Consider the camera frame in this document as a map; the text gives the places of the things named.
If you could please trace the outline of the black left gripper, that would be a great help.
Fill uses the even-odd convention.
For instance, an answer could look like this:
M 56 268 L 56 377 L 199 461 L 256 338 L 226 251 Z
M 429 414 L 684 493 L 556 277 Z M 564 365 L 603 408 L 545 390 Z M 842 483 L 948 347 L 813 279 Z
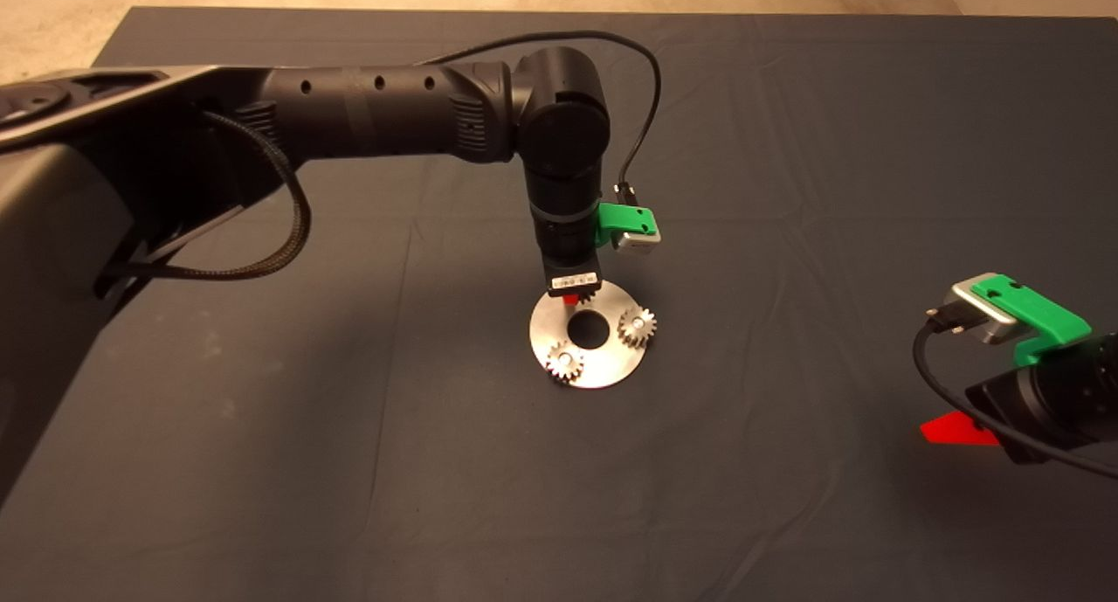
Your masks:
M 575 308 L 579 298 L 593 294 L 603 284 L 601 266 L 595 248 L 575 255 L 543 253 L 546 293 L 562 298 L 562 305 Z

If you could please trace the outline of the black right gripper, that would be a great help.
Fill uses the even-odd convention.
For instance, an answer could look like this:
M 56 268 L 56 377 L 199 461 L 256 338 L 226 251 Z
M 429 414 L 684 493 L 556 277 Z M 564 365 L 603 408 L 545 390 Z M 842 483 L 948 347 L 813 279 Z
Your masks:
M 1043 435 L 1034 407 L 1038 399 L 1031 392 L 1029 376 L 1023 370 L 1003 371 L 997 376 L 972 384 L 965 391 L 972 406 L 1004 426 L 1013 427 L 1027 436 Z M 1014 464 L 1042 464 L 1049 458 L 1016 439 L 995 434 L 965 414 L 946 412 L 938 418 L 926 420 L 920 426 L 922 438 L 936 446 L 1002 446 Z

